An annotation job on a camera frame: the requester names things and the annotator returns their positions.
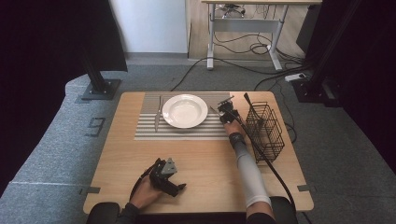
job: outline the white arm sleeve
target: white arm sleeve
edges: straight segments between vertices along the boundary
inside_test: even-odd
[[[271,206],[271,200],[265,190],[262,173],[256,162],[251,158],[245,144],[239,142],[234,145],[236,163],[245,192],[247,208],[256,202],[265,202]]]

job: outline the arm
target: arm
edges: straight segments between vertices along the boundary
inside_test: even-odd
[[[134,196],[125,205],[120,216],[117,218],[117,224],[133,224],[139,211],[146,206],[154,203],[162,194],[162,191],[152,187],[149,176],[142,179]]]
[[[256,162],[251,158],[245,142],[239,140],[235,141],[235,139],[241,137],[243,139],[245,137],[244,130],[236,120],[232,123],[225,123],[224,129],[230,136],[230,142],[233,144],[233,149],[235,150],[238,170],[245,192],[247,218],[257,213],[264,213],[274,218],[271,200],[265,190],[262,173],[257,167]]]

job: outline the placemat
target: placemat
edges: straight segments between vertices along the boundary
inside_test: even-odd
[[[165,104],[170,98],[180,94],[196,95],[206,102],[208,107],[206,119],[199,125],[189,129],[179,129],[169,125],[163,116],[160,116],[158,132],[155,132],[155,115],[160,105],[160,95]],[[134,140],[228,140],[219,114],[213,108],[218,103],[230,97],[229,92],[146,92],[137,122]]]

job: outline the white wall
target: white wall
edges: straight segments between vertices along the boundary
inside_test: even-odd
[[[186,0],[109,1],[124,52],[188,52]]]

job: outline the wire basket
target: wire basket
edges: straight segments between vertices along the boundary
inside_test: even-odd
[[[256,162],[265,161],[263,156],[270,162],[274,161],[285,146],[275,111],[266,102],[253,103],[246,122],[247,132],[257,145],[253,145]]]

